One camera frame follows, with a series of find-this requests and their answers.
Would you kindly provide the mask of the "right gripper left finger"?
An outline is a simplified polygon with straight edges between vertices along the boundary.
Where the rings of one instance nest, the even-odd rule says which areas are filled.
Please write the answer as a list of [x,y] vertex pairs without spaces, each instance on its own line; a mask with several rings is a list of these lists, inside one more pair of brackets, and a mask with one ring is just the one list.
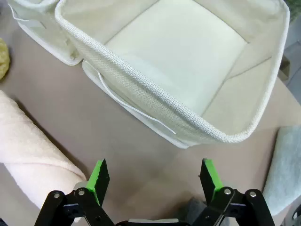
[[84,218],[89,226],[115,226],[102,208],[109,181],[106,160],[98,161],[85,186],[47,195],[34,226],[72,226],[76,218]]

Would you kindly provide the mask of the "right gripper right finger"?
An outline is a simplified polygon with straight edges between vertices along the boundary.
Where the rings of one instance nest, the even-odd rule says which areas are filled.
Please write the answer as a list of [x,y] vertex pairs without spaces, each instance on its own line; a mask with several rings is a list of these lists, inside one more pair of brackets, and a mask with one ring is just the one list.
[[224,186],[213,161],[206,158],[199,178],[207,204],[191,226],[220,226],[226,217],[234,218],[239,226],[275,226],[260,190],[241,193]]

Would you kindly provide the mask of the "light blue cone towel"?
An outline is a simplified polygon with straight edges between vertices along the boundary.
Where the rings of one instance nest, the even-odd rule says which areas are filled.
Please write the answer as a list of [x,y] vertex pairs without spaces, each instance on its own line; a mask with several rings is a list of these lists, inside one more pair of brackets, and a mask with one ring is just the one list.
[[263,196],[273,216],[301,196],[301,125],[278,130]]

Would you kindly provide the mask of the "pink towel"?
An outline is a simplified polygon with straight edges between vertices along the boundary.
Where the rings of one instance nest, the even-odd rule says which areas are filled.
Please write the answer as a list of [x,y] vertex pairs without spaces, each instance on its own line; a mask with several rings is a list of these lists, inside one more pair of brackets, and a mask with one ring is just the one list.
[[83,172],[1,90],[0,163],[38,208],[49,192],[67,193],[86,180]]

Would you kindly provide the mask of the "yellow towel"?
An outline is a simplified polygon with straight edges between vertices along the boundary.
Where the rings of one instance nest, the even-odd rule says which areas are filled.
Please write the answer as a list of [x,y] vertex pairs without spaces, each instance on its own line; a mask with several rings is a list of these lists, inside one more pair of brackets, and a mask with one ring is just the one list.
[[0,38],[0,80],[4,78],[10,66],[9,49],[5,41]]

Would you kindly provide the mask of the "beige fabric bin, rolled towels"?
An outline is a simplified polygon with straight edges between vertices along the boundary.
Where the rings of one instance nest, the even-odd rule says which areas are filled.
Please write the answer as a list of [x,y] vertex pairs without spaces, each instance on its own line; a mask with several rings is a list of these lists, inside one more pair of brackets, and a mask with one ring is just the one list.
[[85,74],[179,148],[256,129],[284,52],[284,0],[60,0]]

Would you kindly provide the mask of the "beige fabric bin, cone towels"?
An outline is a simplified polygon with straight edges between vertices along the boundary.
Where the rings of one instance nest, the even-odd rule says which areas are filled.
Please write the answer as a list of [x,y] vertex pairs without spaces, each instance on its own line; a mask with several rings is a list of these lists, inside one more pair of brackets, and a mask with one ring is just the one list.
[[60,0],[7,0],[20,28],[50,54],[66,65],[82,61],[75,46],[55,20]]

